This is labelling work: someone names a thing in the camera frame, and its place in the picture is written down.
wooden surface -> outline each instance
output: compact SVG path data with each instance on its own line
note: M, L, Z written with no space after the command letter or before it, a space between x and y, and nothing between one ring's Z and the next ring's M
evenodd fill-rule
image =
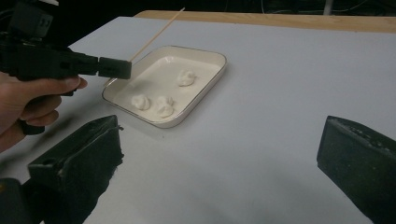
M175 15L175 13L175 11L148 10L136 14L135 17L169 20ZM183 11L177 17L177 20L217 21L306 29L396 33L396 17L314 16Z

rectangular tray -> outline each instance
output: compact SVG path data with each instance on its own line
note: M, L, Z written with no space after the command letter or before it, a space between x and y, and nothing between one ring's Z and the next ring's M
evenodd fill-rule
M103 98L114 106L159 128L178 125L224 72L224 55L199 49L166 46L155 49L132 67L131 78L115 79L103 91ZM192 71L196 78L190 86L177 85L182 70ZM144 94L150 107L139 110L132 105L132 97ZM158 114L158 97L172 97L174 112L166 118Z

wooden skewer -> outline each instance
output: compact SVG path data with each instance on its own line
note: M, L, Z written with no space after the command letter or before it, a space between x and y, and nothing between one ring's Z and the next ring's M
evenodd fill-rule
M152 38L146 43L146 45L143 46L143 48L141 48L141 49L134 55L134 57L132 57L132 58L129 60L129 62L133 61L133 60L137 57L137 55L139 55L149 44L151 44L152 41L154 41L154 40L166 29L166 28L168 28L168 26L175 20L175 18L176 18L182 11L184 11L184 7L183 7L174 17L172 17L172 19L170 19L169 22L166 23L166 25L165 25L154 37L152 37Z

human hand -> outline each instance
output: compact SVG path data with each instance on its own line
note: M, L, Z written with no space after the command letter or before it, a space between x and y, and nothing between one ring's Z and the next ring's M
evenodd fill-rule
M55 108L61 104L60 94L86 86L87 81L81 77L20 82L0 73L0 152L25 137L19 119L32 126L50 125L59 117Z

table surface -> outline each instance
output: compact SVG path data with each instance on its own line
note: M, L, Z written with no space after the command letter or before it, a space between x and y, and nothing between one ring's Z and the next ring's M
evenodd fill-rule
M116 18L71 49L127 60L173 13ZM161 18L138 18L145 15ZM319 170L316 156L329 115L396 137L395 37L174 21L134 63L169 45L228 61L185 120L170 129L149 125L102 99L106 78L84 76L89 86L64 97L55 124L0 155L0 176L27 180L30 161L84 123L117 115L123 164L85 223L371 223Z

